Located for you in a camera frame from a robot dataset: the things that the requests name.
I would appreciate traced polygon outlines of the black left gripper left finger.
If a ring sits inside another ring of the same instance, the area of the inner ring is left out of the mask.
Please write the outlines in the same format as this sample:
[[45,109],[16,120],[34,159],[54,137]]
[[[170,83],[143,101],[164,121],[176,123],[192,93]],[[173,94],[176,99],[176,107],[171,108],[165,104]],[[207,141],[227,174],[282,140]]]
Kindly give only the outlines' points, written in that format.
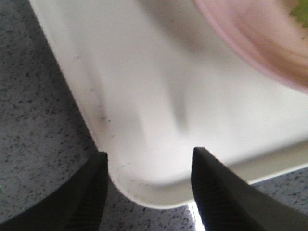
[[94,154],[48,197],[1,223],[2,231],[97,231],[108,191],[108,158]]

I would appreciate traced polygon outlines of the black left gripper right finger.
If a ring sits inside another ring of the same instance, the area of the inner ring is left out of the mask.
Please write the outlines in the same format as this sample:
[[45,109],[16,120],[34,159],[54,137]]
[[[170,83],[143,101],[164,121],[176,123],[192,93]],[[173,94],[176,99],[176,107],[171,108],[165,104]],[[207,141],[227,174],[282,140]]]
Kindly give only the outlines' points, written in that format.
[[306,231],[307,215],[265,195],[207,149],[192,156],[193,196],[207,231]]

